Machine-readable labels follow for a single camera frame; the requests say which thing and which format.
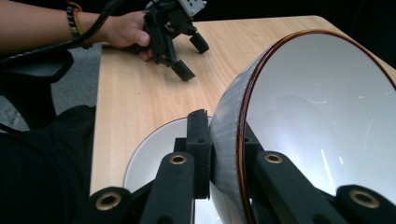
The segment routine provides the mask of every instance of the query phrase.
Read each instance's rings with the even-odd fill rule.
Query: beaded bracelet
[[[82,34],[82,30],[78,21],[78,12],[82,11],[82,9],[74,2],[67,1],[67,4],[69,4],[69,6],[66,7],[67,19],[69,20],[72,35],[73,37],[79,37]],[[81,42],[80,45],[84,49],[88,49],[92,46],[92,44],[89,44],[86,41]]]

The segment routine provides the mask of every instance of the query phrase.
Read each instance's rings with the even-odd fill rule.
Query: cable
[[[3,68],[4,66],[7,66],[11,63],[15,63],[18,60],[27,57],[27,56],[32,56],[35,55],[37,53],[44,53],[44,52],[48,52],[51,50],[56,50],[56,49],[70,49],[72,47],[74,47],[76,44],[81,43],[82,41],[87,40],[88,38],[90,38],[91,36],[93,36],[99,29],[100,27],[103,25],[103,23],[105,22],[105,20],[114,12],[114,10],[123,2],[124,0],[109,0],[101,14],[99,15],[98,19],[95,21],[95,23],[92,25],[92,27],[85,32],[84,34],[80,35],[79,37],[76,37],[72,40],[60,43],[60,44],[56,44],[56,45],[51,45],[51,46],[46,46],[44,48],[40,48],[40,49],[31,49],[22,53],[18,53],[15,55],[11,55],[11,56],[6,56],[3,58],[0,58],[0,68]]]

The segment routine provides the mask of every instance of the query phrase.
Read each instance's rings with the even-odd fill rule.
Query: black chair
[[[26,56],[0,68],[0,93],[21,113],[30,130],[56,118],[51,83],[61,79],[72,64],[72,54],[64,49]]]

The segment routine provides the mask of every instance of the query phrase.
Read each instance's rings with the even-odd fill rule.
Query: wooden tabletop
[[[196,75],[182,81],[163,64],[103,46],[92,161],[91,193],[122,187],[139,144],[164,124],[205,109],[212,116],[233,79],[280,38],[297,31],[341,33],[317,16],[194,22],[210,50],[199,54],[189,36],[174,39],[177,57]],[[396,71],[380,61],[393,79]]]

